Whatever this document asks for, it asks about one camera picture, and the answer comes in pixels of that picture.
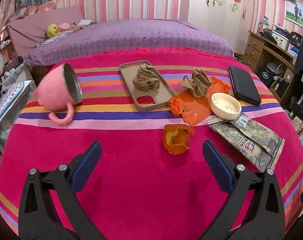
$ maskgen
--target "striped tablecloth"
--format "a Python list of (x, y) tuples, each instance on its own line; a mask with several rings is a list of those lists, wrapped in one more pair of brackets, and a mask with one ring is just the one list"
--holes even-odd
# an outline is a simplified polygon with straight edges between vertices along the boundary
[[(28, 171), (34, 167), (50, 171), (69, 163), (94, 140), (102, 144), (103, 155), (76, 196), (108, 239), (197, 239), (227, 197), (202, 157), (202, 144), (207, 139), (235, 163), (256, 170), (205, 121), (195, 127), (188, 152), (168, 154), (162, 146), (163, 127), (183, 120), (174, 117), (168, 107), (145, 113), (135, 109), (118, 66), (137, 60), (157, 66), (177, 92), (182, 90), (182, 77), (190, 77), (196, 67), (229, 86), (230, 65), (251, 73), (262, 103), (251, 106), (241, 101), (243, 112), (286, 140), (275, 173), (288, 230), (301, 211), (303, 148), (283, 109), (245, 65), (227, 57), (173, 48), (108, 52), (69, 60), (84, 99), (76, 107), (74, 121), (66, 127), (48, 119), (48, 111), (38, 105), (35, 93), (11, 130), (0, 169), (0, 213), (10, 227), (18, 232), (18, 208)], [(251, 196), (248, 194), (234, 228), (241, 224)], [(55, 194), (52, 198), (57, 203)], [(71, 228), (61, 206), (56, 209), (62, 223)]]

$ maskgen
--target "metal bolt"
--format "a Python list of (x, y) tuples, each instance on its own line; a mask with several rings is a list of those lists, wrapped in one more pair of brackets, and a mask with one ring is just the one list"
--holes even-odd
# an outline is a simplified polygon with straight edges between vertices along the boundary
[(60, 166), (58, 167), (58, 169), (59, 169), (60, 171), (64, 171), (64, 170), (67, 169), (67, 165), (66, 165), (66, 164), (62, 164), (62, 165), (60, 165)]
[(37, 172), (37, 169), (32, 168), (32, 169), (29, 171), (29, 174), (34, 175), (36, 172)]
[(237, 165), (237, 170), (244, 171), (245, 170), (245, 166), (243, 164), (238, 164)]
[(274, 170), (273, 169), (267, 169), (267, 173), (269, 175), (274, 175)]

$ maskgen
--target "pink headboard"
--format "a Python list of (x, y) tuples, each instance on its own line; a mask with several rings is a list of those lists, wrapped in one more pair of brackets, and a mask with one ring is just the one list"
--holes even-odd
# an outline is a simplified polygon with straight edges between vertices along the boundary
[(36, 44), (47, 39), (45, 32), (48, 25), (64, 22), (77, 24), (81, 19), (84, 16), (79, 6), (52, 9), (10, 22), (8, 32), (17, 55), (26, 56)]

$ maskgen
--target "orange paper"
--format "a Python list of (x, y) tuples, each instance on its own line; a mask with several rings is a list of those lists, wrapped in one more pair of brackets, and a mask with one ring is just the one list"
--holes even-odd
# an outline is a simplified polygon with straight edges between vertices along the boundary
[(220, 79), (211, 77), (212, 85), (208, 89), (206, 96), (194, 98), (189, 90), (184, 90), (180, 94), (169, 100), (170, 112), (177, 116), (181, 114), (185, 122), (192, 127), (205, 120), (211, 113), (210, 102), (214, 93), (229, 93), (229, 86)]
[(189, 133), (194, 129), (185, 124), (167, 124), (163, 133), (163, 145), (172, 155), (186, 152), (189, 147)]

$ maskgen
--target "polka dot bedspread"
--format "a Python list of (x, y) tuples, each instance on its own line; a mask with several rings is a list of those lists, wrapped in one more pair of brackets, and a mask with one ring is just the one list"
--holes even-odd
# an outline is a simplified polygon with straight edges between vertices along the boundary
[(137, 19), (93, 24), (58, 41), (32, 49), (29, 66), (135, 48), (187, 47), (233, 57), (229, 43), (203, 29), (179, 20)]

